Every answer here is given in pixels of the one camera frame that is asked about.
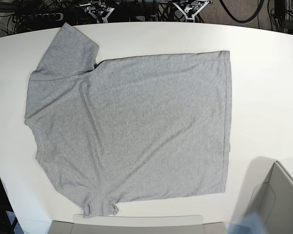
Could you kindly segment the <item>grey T-shirt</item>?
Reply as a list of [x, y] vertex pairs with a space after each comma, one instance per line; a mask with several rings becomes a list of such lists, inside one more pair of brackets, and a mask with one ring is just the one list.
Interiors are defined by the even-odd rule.
[[64, 24], [30, 75], [24, 122], [55, 190], [85, 218], [118, 203], [223, 193], [228, 51], [108, 59]]

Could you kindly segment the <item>grey tray at bottom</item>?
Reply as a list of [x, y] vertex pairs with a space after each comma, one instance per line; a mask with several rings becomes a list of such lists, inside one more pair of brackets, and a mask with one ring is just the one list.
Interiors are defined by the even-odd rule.
[[50, 234], [226, 234], [223, 222], [203, 223], [200, 215], [162, 217], [106, 216], [83, 218], [72, 222], [52, 221]]

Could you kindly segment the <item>black power strip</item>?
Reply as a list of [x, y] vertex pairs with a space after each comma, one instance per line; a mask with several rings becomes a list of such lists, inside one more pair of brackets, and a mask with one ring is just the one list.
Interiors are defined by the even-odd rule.
[[51, 22], [61, 21], [64, 19], [63, 13], [41, 13], [34, 15], [23, 15], [25, 20], [38, 21], [38, 22]]

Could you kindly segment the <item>grey bin at right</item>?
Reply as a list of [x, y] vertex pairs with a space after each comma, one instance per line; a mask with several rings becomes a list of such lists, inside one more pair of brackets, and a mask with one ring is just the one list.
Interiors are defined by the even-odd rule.
[[247, 234], [293, 234], [293, 178], [280, 162], [254, 189], [243, 223]]

